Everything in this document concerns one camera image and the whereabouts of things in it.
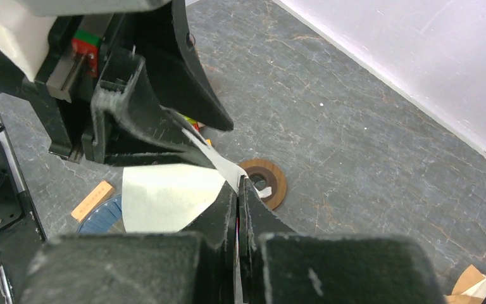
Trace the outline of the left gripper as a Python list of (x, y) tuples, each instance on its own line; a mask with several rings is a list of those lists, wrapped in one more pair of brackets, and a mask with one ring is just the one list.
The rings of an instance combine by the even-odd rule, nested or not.
[(193, 128), (161, 106), (145, 58), (128, 50), (133, 28), (129, 13), (58, 17), (34, 80), (0, 51), (0, 92), (30, 103), (64, 160), (213, 168)]

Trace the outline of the blue ribbed plastic dripper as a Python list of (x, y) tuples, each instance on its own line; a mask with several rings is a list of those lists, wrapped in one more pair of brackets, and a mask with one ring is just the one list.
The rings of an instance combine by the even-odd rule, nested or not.
[(95, 207), (77, 228), (77, 234), (123, 234), (122, 196), (114, 196)]

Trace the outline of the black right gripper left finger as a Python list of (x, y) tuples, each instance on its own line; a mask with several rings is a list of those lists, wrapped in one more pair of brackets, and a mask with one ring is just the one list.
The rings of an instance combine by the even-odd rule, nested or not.
[(30, 262), (20, 303), (233, 303), (236, 204), (223, 185), (179, 232), (54, 237)]

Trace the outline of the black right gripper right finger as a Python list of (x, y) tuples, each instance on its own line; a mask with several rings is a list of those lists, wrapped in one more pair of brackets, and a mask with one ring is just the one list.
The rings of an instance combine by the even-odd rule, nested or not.
[(444, 303), (423, 248), (410, 237), (295, 232), (239, 182), (245, 303)]

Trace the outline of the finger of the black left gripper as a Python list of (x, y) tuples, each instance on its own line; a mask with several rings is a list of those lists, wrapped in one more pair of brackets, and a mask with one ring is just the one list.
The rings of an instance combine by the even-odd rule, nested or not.
[(189, 29), (184, 1), (134, 14), (134, 44), (146, 60), (147, 75), (166, 108), (220, 131), (234, 122), (216, 96)]

